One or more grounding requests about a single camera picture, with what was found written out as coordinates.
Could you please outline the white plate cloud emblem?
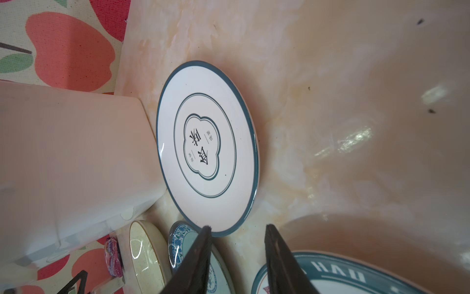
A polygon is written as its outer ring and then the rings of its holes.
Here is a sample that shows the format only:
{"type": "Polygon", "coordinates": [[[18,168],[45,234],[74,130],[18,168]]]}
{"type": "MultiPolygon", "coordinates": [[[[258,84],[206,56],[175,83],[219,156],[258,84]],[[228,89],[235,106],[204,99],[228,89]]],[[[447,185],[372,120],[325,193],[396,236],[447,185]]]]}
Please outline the white plate cloud emblem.
{"type": "Polygon", "coordinates": [[[160,167],[179,212],[216,237],[234,233],[255,202],[258,138],[240,91],[204,61],[178,66],[166,80],[155,123],[160,167]]]}

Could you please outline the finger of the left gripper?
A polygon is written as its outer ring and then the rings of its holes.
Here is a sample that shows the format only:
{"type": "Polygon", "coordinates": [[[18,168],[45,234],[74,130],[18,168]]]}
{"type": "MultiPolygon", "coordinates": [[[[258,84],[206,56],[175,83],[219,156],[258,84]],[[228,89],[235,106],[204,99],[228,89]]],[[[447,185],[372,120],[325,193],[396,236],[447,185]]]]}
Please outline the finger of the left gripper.
{"type": "Polygon", "coordinates": [[[73,291],[75,291],[75,294],[86,294],[87,279],[88,273],[85,270],[81,270],[58,292],[58,294],[71,294],[73,291]]]}

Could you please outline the purple snack packet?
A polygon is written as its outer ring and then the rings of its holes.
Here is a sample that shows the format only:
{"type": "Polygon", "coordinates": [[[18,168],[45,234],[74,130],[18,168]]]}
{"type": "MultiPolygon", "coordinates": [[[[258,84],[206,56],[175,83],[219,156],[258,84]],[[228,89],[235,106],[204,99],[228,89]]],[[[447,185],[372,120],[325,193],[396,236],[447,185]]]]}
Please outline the purple snack packet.
{"type": "Polygon", "coordinates": [[[122,278],[122,260],[118,241],[115,237],[109,237],[104,244],[105,263],[111,276],[122,278]]]}

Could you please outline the white plate green rim right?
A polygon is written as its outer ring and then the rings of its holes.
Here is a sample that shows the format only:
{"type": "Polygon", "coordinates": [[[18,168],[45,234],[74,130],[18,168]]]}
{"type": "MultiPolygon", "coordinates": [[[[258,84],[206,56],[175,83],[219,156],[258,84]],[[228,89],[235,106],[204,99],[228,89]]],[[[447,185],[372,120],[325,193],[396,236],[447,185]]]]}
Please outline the white plate green rim right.
{"type": "Polygon", "coordinates": [[[304,278],[300,284],[271,286],[268,266],[254,279],[253,294],[428,294],[429,291],[360,261],[315,251],[294,251],[304,278]]]}

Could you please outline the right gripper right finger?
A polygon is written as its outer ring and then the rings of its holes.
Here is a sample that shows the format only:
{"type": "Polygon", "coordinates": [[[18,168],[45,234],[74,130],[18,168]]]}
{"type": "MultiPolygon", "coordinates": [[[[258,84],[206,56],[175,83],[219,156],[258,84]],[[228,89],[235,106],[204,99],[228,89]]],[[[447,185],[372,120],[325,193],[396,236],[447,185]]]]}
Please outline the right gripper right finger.
{"type": "Polygon", "coordinates": [[[270,294],[319,294],[275,225],[266,226],[264,243],[270,294]]]}

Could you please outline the cream plate with plant drawing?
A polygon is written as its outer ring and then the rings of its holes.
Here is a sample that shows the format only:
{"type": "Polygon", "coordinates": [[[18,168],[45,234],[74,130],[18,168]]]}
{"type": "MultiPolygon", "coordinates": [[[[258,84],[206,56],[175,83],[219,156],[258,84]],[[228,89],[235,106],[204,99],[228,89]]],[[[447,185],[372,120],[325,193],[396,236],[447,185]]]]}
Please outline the cream plate with plant drawing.
{"type": "Polygon", "coordinates": [[[146,220],[129,227],[123,247],[125,294],[159,294],[171,279],[165,237],[146,220]]]}

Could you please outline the blue patterned small plate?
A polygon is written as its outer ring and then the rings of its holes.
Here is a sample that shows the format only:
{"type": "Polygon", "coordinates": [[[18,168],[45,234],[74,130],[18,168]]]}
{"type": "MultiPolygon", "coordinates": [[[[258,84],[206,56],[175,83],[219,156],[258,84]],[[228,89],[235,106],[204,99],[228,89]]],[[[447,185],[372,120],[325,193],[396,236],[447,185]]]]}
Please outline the blue patterned small plate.
{"type": "MultiPolygon", "coordinates": [[[[184,257],[192,247],[198,236],[198,232],[188,223],[179,220],[175,222],[168,237],[168,254],[171,272],[174,276],[180,267],[184,257]]],[[[207,294],[235,294],[235,287],[230,272],[220,255],[219,251],[212,245],[211,262],[209,267],[209,278],[207,294]]]]}

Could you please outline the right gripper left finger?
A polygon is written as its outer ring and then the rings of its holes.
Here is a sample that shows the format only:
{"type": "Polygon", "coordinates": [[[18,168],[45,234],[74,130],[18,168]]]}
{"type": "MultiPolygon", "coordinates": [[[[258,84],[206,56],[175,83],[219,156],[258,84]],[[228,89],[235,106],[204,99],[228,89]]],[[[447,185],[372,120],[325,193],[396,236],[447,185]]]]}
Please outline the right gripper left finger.
{"type": "Polygon", "coordinates": [[[161,294],[205,294],[212,254],[210,226],[204,226],[176,274],[160,292],[161,294]]]}

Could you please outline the white plastic bin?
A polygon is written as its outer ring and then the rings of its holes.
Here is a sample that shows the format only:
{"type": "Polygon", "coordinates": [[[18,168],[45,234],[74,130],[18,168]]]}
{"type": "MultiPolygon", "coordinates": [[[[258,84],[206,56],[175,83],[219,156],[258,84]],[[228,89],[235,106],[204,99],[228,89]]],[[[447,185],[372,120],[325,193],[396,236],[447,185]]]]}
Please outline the white plastic bin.
{"type": "Polygon", "coordinates": [[[139,99],[1,82],[1,263],[42,266],[166,187],[139,99]]]}

